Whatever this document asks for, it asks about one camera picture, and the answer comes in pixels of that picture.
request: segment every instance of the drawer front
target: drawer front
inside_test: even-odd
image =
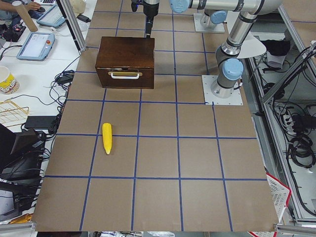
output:
[[[153,69],[111,69],[96,67],[96,71],[103,87],[154,88]]]

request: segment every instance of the blue joint cap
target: blue joint cap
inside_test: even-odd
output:
[[[211,15],[211,22],[215,25],[221,24],[226,20],[226,11],[216,11]]]
[[[226,60],[223,65],[223,73],[228,80],[238,80],[242,72],[243,64],[236,58]]]
[[[182,13],[188,10],[190,0],[169,0],[172,11]]]

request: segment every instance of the person's arm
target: person's arm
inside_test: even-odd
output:
[[[29,11],[29,10],[36,11],[37,9],[40,8],[40,4],[38,4],[37,2],[33,2],[33,1],[30,2],[27,5],[24,5],[24,6],[25,6],[27,11]],[[0,10],[16,12],[14,6],[12,6],[11,3],[4,2],[4,1],[1,1],[1,0],[0,0]]]

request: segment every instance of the drawer handle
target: drawer handle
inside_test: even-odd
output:
[[[139,79],[142,76],[142,73],[113,73],[109,72],[113,79]]]

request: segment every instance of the wire basket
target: wire basket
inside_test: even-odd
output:
[[[267,173],[271,196],[280,222],[291,197],[291,190],[277,178]],[[277,232],[248,232],[254,237],[276,237]]]
[[[29,114],[29,107],[19,107],[13,101],[0,102],[0,123],[6,127],[25,122]]]

